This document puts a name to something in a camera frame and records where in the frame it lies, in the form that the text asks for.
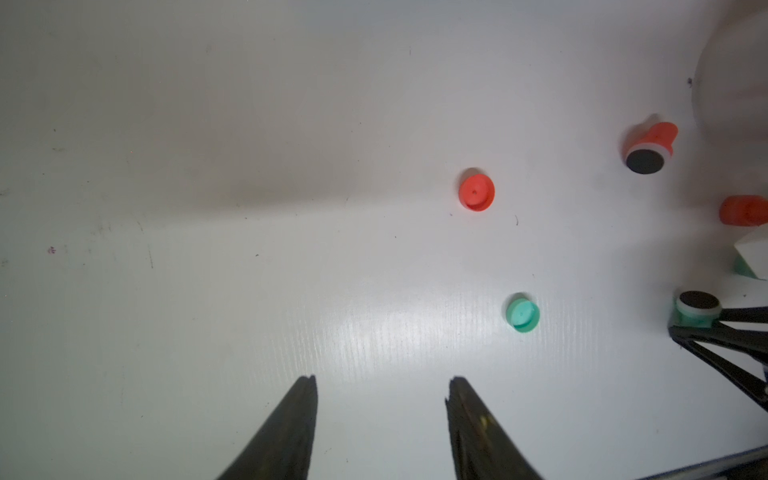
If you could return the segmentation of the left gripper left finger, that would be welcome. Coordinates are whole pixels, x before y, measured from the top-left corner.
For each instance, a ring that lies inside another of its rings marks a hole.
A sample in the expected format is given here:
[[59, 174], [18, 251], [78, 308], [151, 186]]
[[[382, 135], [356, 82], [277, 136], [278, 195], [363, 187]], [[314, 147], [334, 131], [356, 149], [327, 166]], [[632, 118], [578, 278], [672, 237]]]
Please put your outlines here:
[[221, 479], [308, 477], [318, 410], [313, 375], [301, 376], [267, 417]]

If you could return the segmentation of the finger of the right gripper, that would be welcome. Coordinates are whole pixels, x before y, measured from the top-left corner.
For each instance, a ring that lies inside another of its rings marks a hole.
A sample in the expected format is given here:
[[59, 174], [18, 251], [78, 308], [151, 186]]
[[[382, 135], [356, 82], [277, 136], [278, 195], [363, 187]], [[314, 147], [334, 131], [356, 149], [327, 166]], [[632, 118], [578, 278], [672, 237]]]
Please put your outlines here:
[[725, 308], [711, 328], [668, 327], [670, 338], [767, 409], [767, 309]]

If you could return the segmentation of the green stamp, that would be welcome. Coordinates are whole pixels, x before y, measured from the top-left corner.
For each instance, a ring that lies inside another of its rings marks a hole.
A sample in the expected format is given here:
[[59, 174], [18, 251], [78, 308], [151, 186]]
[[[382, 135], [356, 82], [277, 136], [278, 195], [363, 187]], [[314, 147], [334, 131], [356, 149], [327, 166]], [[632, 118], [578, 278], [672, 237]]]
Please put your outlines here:
[[734, 272], [740, 276], [757, 279], [756, 274], [741, 255], [738, 255], [734, 261]]
[[711, 293], [687, 290], [679, 293], [674, 302], [671, 326], [711, 328], [719, 319], [723, 307]]

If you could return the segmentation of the green cap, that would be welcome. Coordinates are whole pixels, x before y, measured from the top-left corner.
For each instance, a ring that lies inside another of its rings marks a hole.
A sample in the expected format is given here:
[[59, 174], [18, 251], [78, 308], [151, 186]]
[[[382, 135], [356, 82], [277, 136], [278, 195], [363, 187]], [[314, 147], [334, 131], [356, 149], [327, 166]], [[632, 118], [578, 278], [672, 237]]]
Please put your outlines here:
[[520, 333], [534, 330], [540, 321], [540, 309], [532, 300], [519, 296], [511, 300], [505, 312], [507, 323]]

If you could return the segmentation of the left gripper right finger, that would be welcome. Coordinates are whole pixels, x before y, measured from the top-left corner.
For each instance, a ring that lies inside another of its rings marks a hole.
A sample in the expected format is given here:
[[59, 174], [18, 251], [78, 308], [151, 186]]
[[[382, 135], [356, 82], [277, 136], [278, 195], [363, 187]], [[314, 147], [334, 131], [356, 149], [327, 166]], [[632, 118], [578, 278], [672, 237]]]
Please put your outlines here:
[[541, 479], [466, 378], [449, 382], [445, 404], [457, 479]]

